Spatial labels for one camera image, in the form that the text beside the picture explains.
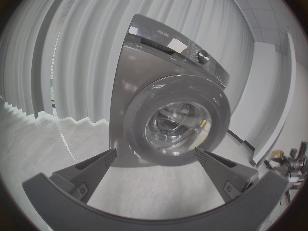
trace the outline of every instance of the baseboard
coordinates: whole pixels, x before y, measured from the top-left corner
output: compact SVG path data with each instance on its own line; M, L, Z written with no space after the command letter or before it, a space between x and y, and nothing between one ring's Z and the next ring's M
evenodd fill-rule
M254 152L254 147L251 144L249 144L247 141L244 141L244 144L247 145L249 149Z
M266 165L267 168L273 169L273 167L270 165L270 163L268 162L268 160L264 160L264 163Z
M252 166L256 166L256 165L257 165L256 162L255 162L253 159L251 159L251 160L249 161L249 163L250 163Z
M228 133L234 137L238 142L243 143L243 141L241 140L241 138L239 136L237 136L235 133L233 133L230 129L228 129Z

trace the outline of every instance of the floor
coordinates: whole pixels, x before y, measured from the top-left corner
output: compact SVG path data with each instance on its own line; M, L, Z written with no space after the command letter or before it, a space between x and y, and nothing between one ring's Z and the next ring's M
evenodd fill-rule
M58 119L44 112L35 120L0 99L0 175L24 213L40 230L48 229L21 183L109 149L108 122ZM252 151L227 134L214 153L250 166ZM261 177L267 169L258 168ZM88 204L109 213L144 219L179 218L224 204L198 162L179 167L110 167ZM279 216L285 206L276 207ZM274 220L263 225L266 230Z

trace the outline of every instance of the front-load washing machine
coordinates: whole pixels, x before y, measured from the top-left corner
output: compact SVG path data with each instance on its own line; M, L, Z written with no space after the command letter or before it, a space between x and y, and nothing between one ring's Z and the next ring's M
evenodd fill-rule
M109 142L116 167L194 162L225 136L229 74L174 29L136 14L126 33L112 90Z

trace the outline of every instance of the curtain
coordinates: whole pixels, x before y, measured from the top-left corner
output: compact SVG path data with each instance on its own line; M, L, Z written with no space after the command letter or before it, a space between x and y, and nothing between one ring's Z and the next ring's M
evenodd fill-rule
M228 71L233 112L254 47L233 0L24 0L1 35L0 95L27 115L52 114L52 83L59 118L109 121L117 62L136 13L181 32Z

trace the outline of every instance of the wall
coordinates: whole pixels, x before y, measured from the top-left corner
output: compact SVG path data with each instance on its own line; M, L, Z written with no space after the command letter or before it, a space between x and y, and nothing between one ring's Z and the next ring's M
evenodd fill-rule
M289 155L291 148L299 149L301 141L308 141L308 69L296 62L296 83L288 117L273 150Z
M229 126L229 129L243 141L260 117L269 95L274 74L275 53L275 45L255 43L247 84Z
M262 115L263 122L256 125L259 132L252 134L248 140L255 148L253 161L261 164L267 152L272 148L277 140L280 131L287 119L295 90L296 82L296 60L294 43L290 33L288 33L287 55L282 57L282 66L278 75L278 81L269 89L268 102L264 106L265 113Z

